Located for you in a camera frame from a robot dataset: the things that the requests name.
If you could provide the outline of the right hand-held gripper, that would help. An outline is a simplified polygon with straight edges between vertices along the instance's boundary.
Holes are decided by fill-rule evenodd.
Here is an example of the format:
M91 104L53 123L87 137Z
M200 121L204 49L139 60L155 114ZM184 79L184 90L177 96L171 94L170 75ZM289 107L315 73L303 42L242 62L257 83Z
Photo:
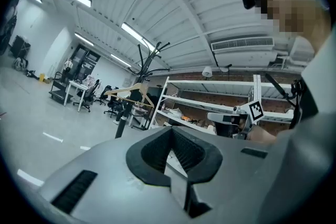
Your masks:
M231 113L208 112L207 118L215 122L218 136L235 139L262 139L264 130L258 125L264 112L259 101L235 106Z

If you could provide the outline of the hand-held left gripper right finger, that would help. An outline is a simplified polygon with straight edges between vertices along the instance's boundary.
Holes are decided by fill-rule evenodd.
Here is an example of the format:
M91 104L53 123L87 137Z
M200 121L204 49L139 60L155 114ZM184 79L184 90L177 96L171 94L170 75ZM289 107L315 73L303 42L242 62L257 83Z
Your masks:
M172 128L172 145L186 173L184 208L172 223L260 223L265 196L253 180L268 147L187 127Z

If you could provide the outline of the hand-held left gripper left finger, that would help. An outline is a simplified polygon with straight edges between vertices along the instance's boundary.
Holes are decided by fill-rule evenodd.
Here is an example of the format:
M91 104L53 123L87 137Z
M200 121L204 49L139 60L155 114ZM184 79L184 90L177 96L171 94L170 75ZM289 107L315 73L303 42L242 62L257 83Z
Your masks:
M127 166L129 147L154 132L151 129L93 146L55 171L39 194L65 223L187 223L188 214L168 187L145 184ZM55 202L86 171L93 173L90 185L71 212L64 212Z

